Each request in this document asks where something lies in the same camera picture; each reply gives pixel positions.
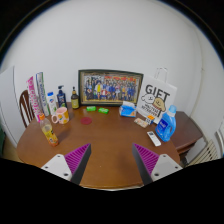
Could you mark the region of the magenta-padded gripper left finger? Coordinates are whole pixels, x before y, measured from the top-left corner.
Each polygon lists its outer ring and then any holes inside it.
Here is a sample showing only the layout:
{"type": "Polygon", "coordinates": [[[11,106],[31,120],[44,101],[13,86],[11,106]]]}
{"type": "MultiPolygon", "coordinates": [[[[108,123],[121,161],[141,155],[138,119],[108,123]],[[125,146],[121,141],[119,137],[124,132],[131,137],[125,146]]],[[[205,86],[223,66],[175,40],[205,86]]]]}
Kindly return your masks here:
{"type": "Polygon", "coordinates": [[[42,169],[79,185],[90,155],[91,145],[85,144],[66,155],[56,154],[42,169]]]}

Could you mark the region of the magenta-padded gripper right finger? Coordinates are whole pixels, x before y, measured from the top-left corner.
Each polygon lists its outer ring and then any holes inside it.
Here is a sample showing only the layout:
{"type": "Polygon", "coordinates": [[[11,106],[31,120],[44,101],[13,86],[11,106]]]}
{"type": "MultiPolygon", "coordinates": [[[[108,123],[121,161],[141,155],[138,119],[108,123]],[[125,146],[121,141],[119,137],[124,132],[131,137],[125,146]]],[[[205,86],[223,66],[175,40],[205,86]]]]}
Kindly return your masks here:
{"type": "Polygon", "coordinates": [[[158,155],[136,143],[132,145],[132,154],[144,185],[150,184],[182,169],[182,167],[167,154],[158,155]]]}

